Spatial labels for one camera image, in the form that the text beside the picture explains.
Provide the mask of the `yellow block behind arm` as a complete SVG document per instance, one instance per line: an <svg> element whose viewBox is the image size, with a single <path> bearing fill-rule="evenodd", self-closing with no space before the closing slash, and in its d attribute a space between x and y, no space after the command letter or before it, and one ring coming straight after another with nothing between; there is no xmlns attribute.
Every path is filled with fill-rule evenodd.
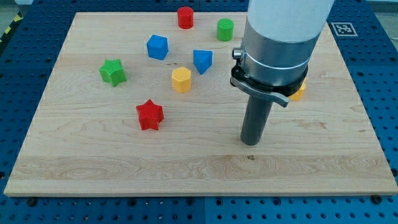
<svg viewBox="0 0 398 224"><path fill-rule="evenodd" d="M307 78L304 79L301 87L293 95L289 96L289 99L292 101L300 101L306 88L307 88Z"/></svg>

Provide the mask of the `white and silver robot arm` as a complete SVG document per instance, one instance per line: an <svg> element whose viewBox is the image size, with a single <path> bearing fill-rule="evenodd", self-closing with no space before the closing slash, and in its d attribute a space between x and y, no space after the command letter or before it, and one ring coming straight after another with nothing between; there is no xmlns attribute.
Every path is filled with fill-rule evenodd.
<svg viewBox="0 0 398 224"><path fill-rule="evenodd" d="M306 77L334 0L250 0L230 82L283 107Z"/></svg>

